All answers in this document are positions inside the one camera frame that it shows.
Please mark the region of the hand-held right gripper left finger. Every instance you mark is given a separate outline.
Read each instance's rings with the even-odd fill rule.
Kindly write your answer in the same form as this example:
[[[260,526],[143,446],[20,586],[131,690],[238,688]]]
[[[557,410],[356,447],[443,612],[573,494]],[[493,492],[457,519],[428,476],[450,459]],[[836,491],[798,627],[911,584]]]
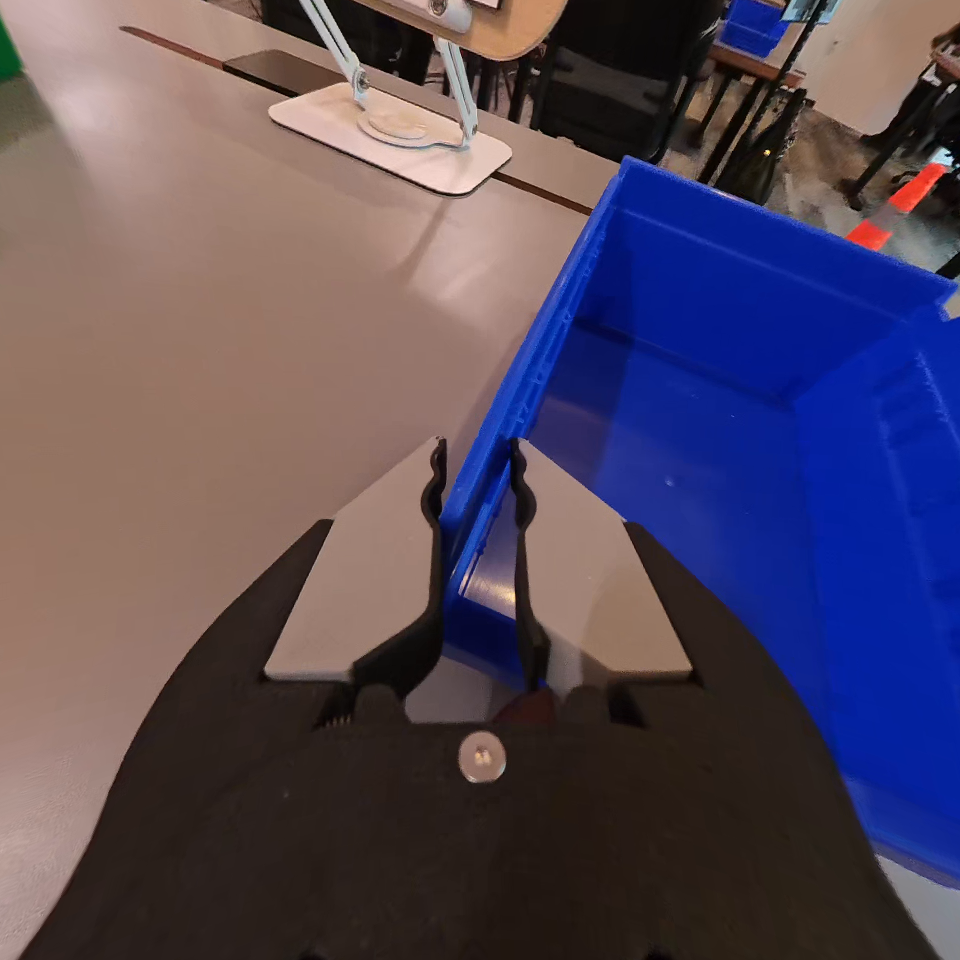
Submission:
[[[446,438],[429,437],[336,512],[266,661],[270,681],[404,700],[438,665],[447,465]]]

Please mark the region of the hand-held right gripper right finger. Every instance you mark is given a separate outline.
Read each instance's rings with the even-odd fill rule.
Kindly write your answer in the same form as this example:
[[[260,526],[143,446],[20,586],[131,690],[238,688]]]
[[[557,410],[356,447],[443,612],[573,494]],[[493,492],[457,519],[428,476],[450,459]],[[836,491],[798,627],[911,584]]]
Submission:
[[[685,681],[692,664],[627,521],[525,438],[510,441],[514,612],[529,690]]]

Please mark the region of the blue plastic bin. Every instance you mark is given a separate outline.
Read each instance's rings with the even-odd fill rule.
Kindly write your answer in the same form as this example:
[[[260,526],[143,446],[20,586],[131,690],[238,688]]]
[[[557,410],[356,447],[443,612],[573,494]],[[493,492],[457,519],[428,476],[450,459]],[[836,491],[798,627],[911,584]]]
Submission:
[[[762,1],[730,1],[716,42],[765,60],[780,44],[788,27],[780,6]]]
[[[446,645],[518,683],[509,441],[772,654],[883,857],[959,867],[955,284],[626,159],[452,483]]]

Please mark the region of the white folding stand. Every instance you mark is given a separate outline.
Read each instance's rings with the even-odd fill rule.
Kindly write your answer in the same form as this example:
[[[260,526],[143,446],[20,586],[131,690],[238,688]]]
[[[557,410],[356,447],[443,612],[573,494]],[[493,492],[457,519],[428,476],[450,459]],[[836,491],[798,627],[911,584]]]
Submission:
[[[328,3],[299,5],[343,80],[270,106],[274,124],[449,198],[473,193],[510,162],[512,148],[479,131],[472,85],[454,41],[473,25],[467,2],[389,3],[395,12],[412,15],[433,29],[431,40],[453,94],[457,119],[375,88]]]

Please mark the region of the black bag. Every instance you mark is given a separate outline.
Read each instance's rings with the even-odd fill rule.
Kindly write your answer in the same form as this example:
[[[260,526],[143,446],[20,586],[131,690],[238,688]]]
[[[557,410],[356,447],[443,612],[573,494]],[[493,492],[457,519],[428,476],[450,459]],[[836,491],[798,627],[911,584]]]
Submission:
[[[807,105],[807,90],[789,93],[773,121],[763,128],[739,154],[727,162],[715,189],[759,207],[765,207],[786,153],[796,138],[799,117]]]

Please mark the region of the orange traffic cone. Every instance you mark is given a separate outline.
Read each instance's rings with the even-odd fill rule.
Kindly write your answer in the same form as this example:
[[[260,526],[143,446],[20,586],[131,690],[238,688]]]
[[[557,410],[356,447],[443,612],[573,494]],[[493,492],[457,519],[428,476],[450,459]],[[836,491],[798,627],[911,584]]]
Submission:
[[[918,174],[899,186],[881,205],[870,210],[867,216],[846,234],[846,241],[869,251],[880,252],[902,222],[906,221],[949,172],[951,168],[947,165],[928,163]]]

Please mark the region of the black office chair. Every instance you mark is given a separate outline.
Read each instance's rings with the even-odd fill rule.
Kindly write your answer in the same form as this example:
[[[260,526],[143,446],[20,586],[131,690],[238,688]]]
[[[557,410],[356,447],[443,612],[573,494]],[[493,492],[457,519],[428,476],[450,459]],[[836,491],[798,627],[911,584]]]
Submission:
[[[664,158],[728,4],[570,1],[546,42],[531,128],[598,157]]]

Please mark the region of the black rectangular pad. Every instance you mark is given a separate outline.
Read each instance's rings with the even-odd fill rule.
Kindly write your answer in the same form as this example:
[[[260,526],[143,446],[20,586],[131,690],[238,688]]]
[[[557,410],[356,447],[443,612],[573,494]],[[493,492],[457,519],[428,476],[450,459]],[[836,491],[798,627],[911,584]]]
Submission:
[[[287,52],[270,49],[222,62],[225,73],[287,98],[323,90],[344,81],[342,74]]]

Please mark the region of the office desk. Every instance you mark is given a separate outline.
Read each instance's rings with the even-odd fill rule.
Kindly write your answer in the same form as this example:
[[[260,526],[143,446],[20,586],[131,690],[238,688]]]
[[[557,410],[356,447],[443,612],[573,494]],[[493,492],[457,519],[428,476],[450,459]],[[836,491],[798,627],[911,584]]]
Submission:
[[[706,64],[711,66],[716,82],[705,114],[689,138],[689,145],[703,147],[710,126],[714,122],[724,98],[733,84],[749,82],[746,93],[726,123],[702,163],[697,181],[704,185],[718,184],[726,175],[733,174],[742,162],[749,144],[761,132],[762,121],[779,98],[803,89],[807,74],[795,67],[799,53],[791,50],[785,65],[777,66],[760,58],[719,42],[713,43]]]

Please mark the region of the wooden display board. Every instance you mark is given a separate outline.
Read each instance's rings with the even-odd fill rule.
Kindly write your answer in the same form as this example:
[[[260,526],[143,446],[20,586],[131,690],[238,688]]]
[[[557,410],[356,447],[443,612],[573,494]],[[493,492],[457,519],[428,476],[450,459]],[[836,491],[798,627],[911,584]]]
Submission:
[[[361,5],[448,40],[462,50],[510,62],[538,46],[567,1],[361,1]]]

